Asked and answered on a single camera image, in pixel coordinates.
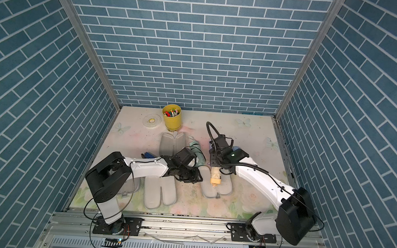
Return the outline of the grey sleeve back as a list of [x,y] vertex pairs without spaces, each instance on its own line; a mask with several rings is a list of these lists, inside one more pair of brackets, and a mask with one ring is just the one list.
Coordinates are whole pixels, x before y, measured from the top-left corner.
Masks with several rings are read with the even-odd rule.
[[174,156],[184,147],[187,146],[187,137],[185,133],[163,133],[159,146],[160,156]]

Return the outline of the mint green umbrella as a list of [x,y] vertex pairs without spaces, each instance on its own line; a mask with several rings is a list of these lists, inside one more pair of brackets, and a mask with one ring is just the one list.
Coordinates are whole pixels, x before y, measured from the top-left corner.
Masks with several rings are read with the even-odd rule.
[[206,158],[201,150],[200,143],[194,139],[194,137],[189,136],[189,148],[196,155],[196,160],[194,162],[195,167],[204,166],[206,164]]

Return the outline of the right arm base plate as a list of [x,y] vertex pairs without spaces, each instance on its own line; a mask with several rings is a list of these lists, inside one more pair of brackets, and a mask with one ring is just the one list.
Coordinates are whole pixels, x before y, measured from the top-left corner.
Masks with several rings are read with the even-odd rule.
[[258,242],[258,243],[277,243],[276,235],[257,233],[252,226],[245,223],[226,223],[226,228],[230,231],[233,242]]

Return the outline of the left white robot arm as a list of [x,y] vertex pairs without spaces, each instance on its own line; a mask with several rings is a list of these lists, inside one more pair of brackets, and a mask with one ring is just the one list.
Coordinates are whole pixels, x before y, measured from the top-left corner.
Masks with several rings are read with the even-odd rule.
[[122,223],[123,209],[119,207],[116,195],[127,181],[141,177],[174,177],[180,182],[193,184],[203,181],[196,166],[196,154],[189,148],[183,148],[173,156],[151,159],[128,158],[116,151],[110,153],[85,175],[105,224]]

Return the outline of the white sleeve case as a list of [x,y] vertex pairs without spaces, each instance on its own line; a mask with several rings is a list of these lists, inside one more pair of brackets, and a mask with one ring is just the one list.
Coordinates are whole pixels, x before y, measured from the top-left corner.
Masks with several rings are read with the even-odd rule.
[[199,172],[203,181],[201,182],[202,194],[206,198],[215,198],[226,196],[233,192],[232,181],[230,175],[221,175],[221,184],[213,186],[211,182],[211,172],[209,166],[200,166]]

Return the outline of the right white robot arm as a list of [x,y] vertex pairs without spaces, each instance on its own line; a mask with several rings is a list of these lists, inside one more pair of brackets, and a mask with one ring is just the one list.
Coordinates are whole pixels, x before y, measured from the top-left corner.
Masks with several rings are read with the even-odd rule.
[[210,166],[212,186],[221,184],[221,170],[226,169],[253,185],[267,197],[278,215],[276,230],[291,245],[298,245],[316,223],[312,199],[304,188],[295,189],[257,166],[242,149],[234,149],[225,135],[210,137]]

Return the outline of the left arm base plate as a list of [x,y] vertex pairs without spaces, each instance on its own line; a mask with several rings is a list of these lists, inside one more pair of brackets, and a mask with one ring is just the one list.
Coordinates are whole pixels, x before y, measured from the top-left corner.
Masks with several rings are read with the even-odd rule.
[[95,220],[95,226],[92,232],[98,235],[122,235],[138,236],[143,219],[136,217],[122,217],[112,224],[107,224],[102,216],[98,216]]

